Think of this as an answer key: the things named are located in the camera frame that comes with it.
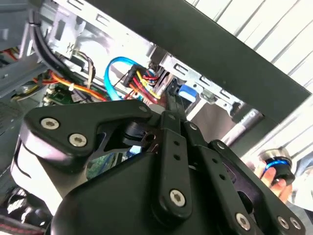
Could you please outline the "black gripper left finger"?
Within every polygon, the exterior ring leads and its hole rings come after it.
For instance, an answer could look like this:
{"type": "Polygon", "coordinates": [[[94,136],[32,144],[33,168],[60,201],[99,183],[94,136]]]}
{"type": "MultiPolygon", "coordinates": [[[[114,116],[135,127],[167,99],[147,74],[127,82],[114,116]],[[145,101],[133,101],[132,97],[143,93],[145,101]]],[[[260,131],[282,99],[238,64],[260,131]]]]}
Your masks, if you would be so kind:
{"type": "Polygon", "coordinates": [[[155,217],[186,220],[192,214],[186,137],[176,96],[157,113],[138,100],[36,108],[21,127],[21,156],[34,156],[48,186],[44,202],[54,215],[77,187],[137,156],[158,160],[155,217]]]}

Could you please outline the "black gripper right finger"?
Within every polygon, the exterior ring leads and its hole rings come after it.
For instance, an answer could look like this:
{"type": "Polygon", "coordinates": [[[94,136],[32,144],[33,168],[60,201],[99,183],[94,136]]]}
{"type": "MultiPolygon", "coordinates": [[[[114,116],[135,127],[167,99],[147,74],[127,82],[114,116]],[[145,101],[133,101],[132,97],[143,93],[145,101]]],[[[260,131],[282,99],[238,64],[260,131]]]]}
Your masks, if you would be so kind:
{"type": "Polygon", "coordinates": [[[219,140],[206,142],[176,96],[191,164],[193,212],[178,235],[304,235],[305,226],[219,140]]]}

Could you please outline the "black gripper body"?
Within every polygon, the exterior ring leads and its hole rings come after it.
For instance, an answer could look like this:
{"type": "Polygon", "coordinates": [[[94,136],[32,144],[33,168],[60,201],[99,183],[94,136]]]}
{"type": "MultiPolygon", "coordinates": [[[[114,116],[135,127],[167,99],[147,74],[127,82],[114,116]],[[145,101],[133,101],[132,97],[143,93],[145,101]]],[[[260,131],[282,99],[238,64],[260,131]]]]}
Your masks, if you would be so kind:
{"type": "Polygon", "coordinates": [[[184,222],[156,218],[158,160],[137,156],[77,187],[53,217],[53,235],[176,235],[184,222]]]}

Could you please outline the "person's hand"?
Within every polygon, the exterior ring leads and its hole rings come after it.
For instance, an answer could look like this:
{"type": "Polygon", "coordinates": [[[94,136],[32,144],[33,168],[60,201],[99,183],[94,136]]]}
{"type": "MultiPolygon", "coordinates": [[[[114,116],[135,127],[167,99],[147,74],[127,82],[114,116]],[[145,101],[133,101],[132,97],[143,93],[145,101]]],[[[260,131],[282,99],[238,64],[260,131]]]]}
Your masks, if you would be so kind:
{"type": "Polygon", "coordinates": [[[292,193],[292,185],[287,185],[284,179],[274,179],[276,169],[270,167],[260,178],[261,181],[285,204],[292,193]]]}

